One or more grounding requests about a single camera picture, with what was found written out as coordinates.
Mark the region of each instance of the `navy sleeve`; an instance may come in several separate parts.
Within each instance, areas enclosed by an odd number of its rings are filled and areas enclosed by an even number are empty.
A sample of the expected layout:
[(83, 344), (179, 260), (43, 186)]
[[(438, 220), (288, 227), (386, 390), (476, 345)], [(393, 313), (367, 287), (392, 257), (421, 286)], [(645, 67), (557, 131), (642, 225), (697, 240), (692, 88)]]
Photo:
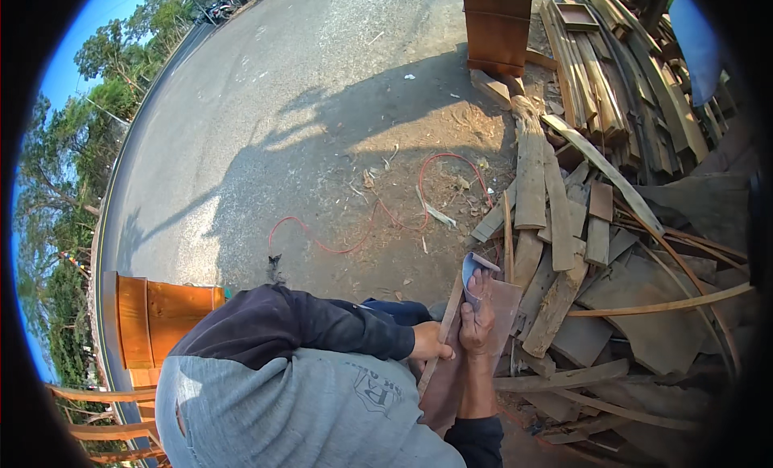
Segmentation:
[(497, 416), (459, 419), (445, 434), (445, 442), (456, 448), (465, 459), (467, 468), (499, 468), (502, 466), (502, 422)]
[(212, 311), (169, 355), (230, 359), (257, 370), (276, 357), (289, 359), (298, 347), (400, 360), (413, 342), (413, 329), (386, 313), (265, 284)]

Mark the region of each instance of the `scrap wood pile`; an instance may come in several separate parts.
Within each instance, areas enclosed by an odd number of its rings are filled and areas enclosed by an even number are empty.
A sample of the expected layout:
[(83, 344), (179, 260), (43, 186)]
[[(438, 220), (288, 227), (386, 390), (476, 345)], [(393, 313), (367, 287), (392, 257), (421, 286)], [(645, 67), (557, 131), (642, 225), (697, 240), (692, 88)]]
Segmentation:
[(748, 179), (706, 160), (725, 130), (664, 62), (668, 21), (654, 39), (621, 0), (587, 1), (600, 33), (567, 31), (574, 15), (543, 6), (564, 117), (511, 98), (516, 179), (471, 233), (504, 238), (503, 280), (523, 292), (495, 388), (547, 443), (680, 464), (757, 315)]

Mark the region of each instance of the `left hand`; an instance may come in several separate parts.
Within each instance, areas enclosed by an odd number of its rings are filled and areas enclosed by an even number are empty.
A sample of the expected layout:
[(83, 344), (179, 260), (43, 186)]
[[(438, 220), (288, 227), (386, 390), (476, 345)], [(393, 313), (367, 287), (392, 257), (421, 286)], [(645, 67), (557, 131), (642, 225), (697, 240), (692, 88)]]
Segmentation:
[(455, 358), (454, 349), (438, 340), (439, 333), (440, 323), (432, 320), (413, 326), (415, 341), (413, 342), (413, 352), (408, 357), (417, 361), (429, 361), (433, 357)]

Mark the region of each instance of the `right hand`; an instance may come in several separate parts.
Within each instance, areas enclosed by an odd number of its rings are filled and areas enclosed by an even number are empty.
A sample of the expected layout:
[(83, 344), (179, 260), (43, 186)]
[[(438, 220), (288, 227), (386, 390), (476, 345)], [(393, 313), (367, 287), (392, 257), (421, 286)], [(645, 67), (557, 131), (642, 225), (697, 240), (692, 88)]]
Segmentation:
[(478, 312), (470, 303), (461, 305), (461, 330), (459, 342), (468, 355), (488, 353), (488, 332), (494, 327), (494, 309), (491, 307), (491, 271), (475, 269), (467, 282), (469, 292), (478, 297)]

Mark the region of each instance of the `hand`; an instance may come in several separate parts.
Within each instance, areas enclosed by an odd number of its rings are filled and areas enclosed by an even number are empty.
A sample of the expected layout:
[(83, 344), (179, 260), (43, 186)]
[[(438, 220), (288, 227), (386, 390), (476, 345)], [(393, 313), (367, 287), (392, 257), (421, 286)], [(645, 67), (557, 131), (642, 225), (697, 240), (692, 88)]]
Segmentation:
[(434, 357), (440, 359), (453, 359), (456, 357), (454, 349), (448, 344), (442, 344), (438, 340), (440, 333), (440, 323), (429, 321), (413, 326), (413, 352), (411, 359), (417, 361), (429, 361)]
[(478, 312), (465, 302), (461, 305), (461, 330), (459, 342), (471, 356), (488, 352), (488, 332), (494, 327), (494, 310), (491, 307), (491, 272), (475, 269), (467, 282), (467, 289), (478, 299)]

